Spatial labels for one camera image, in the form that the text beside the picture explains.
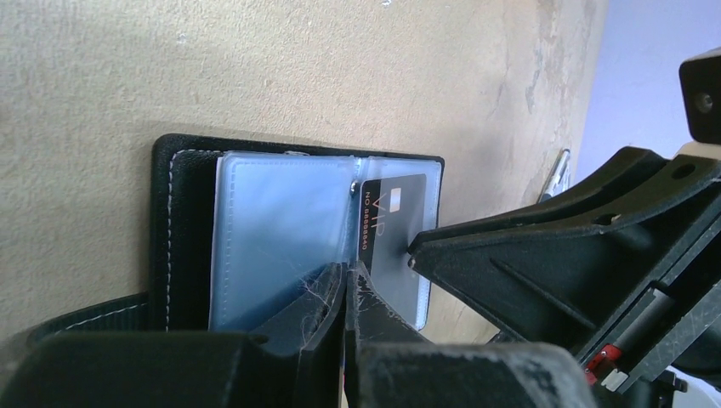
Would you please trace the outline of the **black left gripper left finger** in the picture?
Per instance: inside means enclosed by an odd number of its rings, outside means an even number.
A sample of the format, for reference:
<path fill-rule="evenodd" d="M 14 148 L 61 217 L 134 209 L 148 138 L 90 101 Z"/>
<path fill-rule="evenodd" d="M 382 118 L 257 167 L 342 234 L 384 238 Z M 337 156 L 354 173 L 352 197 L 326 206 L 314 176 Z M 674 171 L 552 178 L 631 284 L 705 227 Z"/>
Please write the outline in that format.
<path fill-rule="evenodd" d="M 248 332 L 153 331 L 140 293 L 31 329 L 4 407 L 336 407 L 347 267 Z"/>

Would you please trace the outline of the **black leather card holder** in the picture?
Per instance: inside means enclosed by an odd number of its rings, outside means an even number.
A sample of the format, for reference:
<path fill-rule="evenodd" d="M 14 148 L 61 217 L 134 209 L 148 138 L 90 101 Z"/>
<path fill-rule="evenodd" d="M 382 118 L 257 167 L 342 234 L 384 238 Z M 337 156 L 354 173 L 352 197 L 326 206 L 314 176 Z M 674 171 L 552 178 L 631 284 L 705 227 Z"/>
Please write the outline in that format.
<path fill-rule="evenodd" d="M 422 232 L 437 226 L 444 166 L 438 156 L 161 136 L 151 156 L 151 330 L 261 326 L 328 264 L 360 261 L 363 182 L 424 174 Z M 430 283 L 409 270 L 405 285 L 372 280 L 394 312 L 422 329 Z"/>

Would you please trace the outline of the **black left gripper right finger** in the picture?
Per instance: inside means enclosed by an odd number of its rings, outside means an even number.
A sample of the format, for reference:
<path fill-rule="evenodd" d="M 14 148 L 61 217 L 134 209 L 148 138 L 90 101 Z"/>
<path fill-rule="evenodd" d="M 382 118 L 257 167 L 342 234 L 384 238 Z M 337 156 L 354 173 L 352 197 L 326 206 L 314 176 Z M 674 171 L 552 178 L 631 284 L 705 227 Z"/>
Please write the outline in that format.
<path fill-rule="evenodd" d="M 437 344 L 349 268 L 344 392 L 351 407 L 594 407 L 580 366 L 546 343 Z"/>

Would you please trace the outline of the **black VIP card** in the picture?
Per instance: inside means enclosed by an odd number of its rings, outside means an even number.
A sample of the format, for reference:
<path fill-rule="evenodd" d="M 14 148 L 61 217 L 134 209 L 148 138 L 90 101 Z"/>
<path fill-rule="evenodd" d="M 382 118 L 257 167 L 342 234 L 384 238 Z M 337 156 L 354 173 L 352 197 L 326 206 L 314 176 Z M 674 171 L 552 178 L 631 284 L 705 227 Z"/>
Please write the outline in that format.
<path fill-rule="evenodd" d="M 358 259 L 388 285 L 412 281 L 407 249 L 423 227 L 427 178 L 413 174 L 369 179 L 360 189 Z"/>

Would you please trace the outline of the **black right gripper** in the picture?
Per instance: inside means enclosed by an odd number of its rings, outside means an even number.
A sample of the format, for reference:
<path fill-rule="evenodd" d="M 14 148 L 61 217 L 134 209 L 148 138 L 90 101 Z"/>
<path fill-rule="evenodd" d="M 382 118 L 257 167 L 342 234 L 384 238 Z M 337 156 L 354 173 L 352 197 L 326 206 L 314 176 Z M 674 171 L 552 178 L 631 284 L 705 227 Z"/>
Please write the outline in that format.
<path fill-rule="evenodd" d="M 566 349 L 625 405 L 669 405 L 672 367 L 720 381 L 717 159 L 624 147 L 559 195 L 423 232 L 409 252 L 422 276 L 511 338 Z"/>

